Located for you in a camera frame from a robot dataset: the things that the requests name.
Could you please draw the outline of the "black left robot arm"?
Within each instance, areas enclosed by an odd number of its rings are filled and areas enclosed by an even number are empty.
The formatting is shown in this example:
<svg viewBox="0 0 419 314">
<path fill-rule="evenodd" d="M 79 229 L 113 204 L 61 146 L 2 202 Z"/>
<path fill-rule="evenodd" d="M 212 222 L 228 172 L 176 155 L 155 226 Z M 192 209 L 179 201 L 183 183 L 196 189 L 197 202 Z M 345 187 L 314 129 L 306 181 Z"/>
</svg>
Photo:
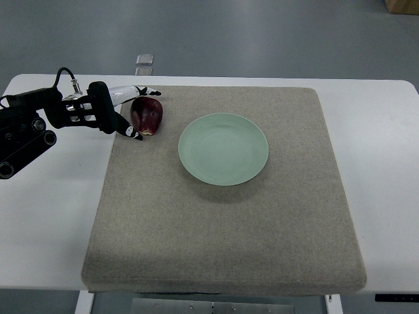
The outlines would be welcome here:
<svg viewBox="0 0 419 314">
<path fill-rule="evenodd" d="M 80 91 L 74 74 L 66 67 L 58 69 L 54 84 L 16 95 L 3 95 L 8 105 L 1 105 L 1 178 L 9 179 L 56 144 L 56 134 L 47 129 L 38 114 L 41 109 L 59 104 L 61 74 L 71 77 L 73 89 Z"/>
</svg>

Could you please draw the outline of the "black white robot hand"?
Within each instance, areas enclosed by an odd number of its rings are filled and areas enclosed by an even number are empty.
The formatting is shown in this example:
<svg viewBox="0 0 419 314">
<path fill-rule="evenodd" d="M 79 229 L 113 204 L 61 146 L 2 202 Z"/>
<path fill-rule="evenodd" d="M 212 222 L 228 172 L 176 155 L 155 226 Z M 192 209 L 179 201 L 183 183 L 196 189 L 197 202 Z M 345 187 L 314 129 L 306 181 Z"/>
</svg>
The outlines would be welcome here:
<svg viewBox="0 0 419 314">
<path fill-rule="evenodd" d="M 108 88 L 106 83 L 97 81 L 89 85 L 84 95 L 78 82 L 75 79 L 71 82 L 74 93 L 63 99 L 65 127 L 87 126 L 106 134 L 117 132 L 135 140 L 143 139 L 132 123 L 115 111 L 115 107 L 142 96 L 159 96 L 159 91 L 138 85 Z"/>
</svg>

